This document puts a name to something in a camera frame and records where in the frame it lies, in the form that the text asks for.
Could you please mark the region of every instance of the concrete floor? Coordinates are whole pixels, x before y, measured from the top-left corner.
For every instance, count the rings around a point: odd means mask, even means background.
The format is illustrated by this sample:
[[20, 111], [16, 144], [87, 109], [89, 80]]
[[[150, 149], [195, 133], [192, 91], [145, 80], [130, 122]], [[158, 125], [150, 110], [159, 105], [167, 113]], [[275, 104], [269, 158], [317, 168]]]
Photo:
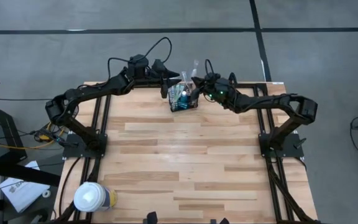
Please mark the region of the concrete floor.
[[[262, 28], [358, 27], [358, 1], [256, 0]], [[246, 0], [0, 0], [0, 30], [253, 27]], [[171, 70], [211, 59], [222, 75], [262, 81], [252, 32], [192, 34], [0, 35], [0, 97], [52, 98], [84, 81], [107, 77], [108, 57], [141, 54], [159, 38], [173, 42]], [[299, 132], [319, 219], [358, 223], [358, 153], [349, 122], [358, 116], [358, 32], [263, 34], [273, 81], [319, 103], [315, 123]], [[149, 59], [165, 58], [166, 44]], [[113, 62], [112, 70], [124, 66]], [[0, 101], [18, 128], [38, 129], [48, 119], [42, 101]], [[354, 133], [358, 144], [358, 131]], [[29, 152], [30, 158], [59, 151]]]

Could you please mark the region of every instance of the yellow cable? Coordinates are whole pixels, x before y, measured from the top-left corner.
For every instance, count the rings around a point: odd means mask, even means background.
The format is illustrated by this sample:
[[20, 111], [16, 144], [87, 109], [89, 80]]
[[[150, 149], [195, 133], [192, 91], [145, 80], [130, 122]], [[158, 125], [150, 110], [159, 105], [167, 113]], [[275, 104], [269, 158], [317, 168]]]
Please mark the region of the yellow cable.
[[[59, 137], [63, 135], [64, 133], [64, 130], [65, 128], [62, 129], [62, 131], [60, 131], [59, 133]], [[42, 147], [45, 147], [45, 146], [49, 146], [50, 144], [54, 143], [55, 141], [50, 141], [46, 144], [43, 144], [41, 146], [33, 146], [33, 147], [15, 147], [15, 146], [7, 146], [7, 145], [4, 145], [4, 144], [0, 144], [1, 147], [4, 147], [4, 148], [11, 148], [11, 149], [40, 149]]]

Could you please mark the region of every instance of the wood plank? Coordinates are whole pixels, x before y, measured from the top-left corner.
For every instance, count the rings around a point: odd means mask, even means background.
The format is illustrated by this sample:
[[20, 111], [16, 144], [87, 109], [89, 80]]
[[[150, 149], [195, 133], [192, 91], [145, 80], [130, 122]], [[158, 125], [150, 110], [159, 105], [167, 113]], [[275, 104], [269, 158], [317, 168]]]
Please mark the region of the wood plank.
[[[267, 88], [270, 95], [285, 92], [281, 84], [267, 83]], [[254, 95], [251, 89], [239, 91]], [[84, 125], [91, 125], [95, 102], [80, 104], [77, 119]], [[231, 223], [275, 222], [265, 160], [257, 139], [256, 110], [235, 114], [202, 97], [199, 104], [196, 110], [172, 113], [167, 99], [161, 99], [156, 88], [112, 96], [106, 130], [108, 147], [98, 182], [114, 189], [118, 201], [112, 210], [95, 212], [92, 223], [142, 223], [152, 211], [157, 212], [160, 223], [209, 223], [210, 219], [223, 218]], [[283, 111], [272, 113], [276, 125], [288, 119]], [[262, 114], [266, 122], [266, 111]], [[73, 161], [65, 162], [61, 184]], [[283, 164], [289, 191], [309, 216], [317, 218], [305, 168], [291, 158], [284, 159]], [[73, 200], [82, 167], [80, 159], [68, 179], [63, 209]], [[283, 203], [280, 206], [286, 217]]]

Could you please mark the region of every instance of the black bracket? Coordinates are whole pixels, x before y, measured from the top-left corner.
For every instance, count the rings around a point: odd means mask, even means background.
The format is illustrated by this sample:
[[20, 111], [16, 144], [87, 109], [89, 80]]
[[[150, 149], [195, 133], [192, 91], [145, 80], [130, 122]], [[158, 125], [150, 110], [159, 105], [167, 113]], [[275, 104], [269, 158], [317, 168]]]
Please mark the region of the black bracket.
[[91, 150], [86, 147], [82, 138], [77, 134], [69, 134], [66, 139], [66, 146], [63, 151], [63, 158], [69, 157], [86, 157], [98, 158], [103, 157], [106, 152], [107, 134], [99, 134], [100, 146], [98, 150]]
[[289, 134], [282, 144], [281, 149], [273, 149], [270, 146], [269, 134], [259, 135], [260, 153], [263, 157], [303, 157], [302, 142], [299, 134]]

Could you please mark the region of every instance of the wooden tabletop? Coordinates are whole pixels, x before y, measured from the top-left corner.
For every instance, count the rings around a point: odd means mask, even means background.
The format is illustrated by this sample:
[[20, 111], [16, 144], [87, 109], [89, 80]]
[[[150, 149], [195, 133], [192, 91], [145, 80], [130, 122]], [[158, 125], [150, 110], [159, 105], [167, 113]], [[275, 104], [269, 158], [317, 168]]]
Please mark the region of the wooden tabletop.
[[[269, 95], [285, 93], [282, 83], [267, 83], [267, 87]], [[239, 91], [254, 95], [251, 89]], [[80, 105], [77, 119], [85, 126], [91, 125], [95, 102]], [[231, 223], [275, 222], [265, 160], [257, 140], [256, 110], [235, 114], [200, 97], [196, 110], [172, 113], [158, 88], [113, 96], [110, 105], [108, 147], [98, 182], [114, 189], [118, 201], [108, 212], [94, 212], [92, 223], [142, 223], [152, 211], [157, 212], [160, 223], [220, 222], [225, 217]], [[280, 110], [272, 113], [277, 126], [288, 118]], [[62, 183], [74, 160], [65, 162], [56, 211]], [[289, 191], [306, 214], [317, 218], [305, 168], [292, 158], [283, 163]], [[73, 200], [82, 168], [83, 159], [69, 176], [63, 210]]]

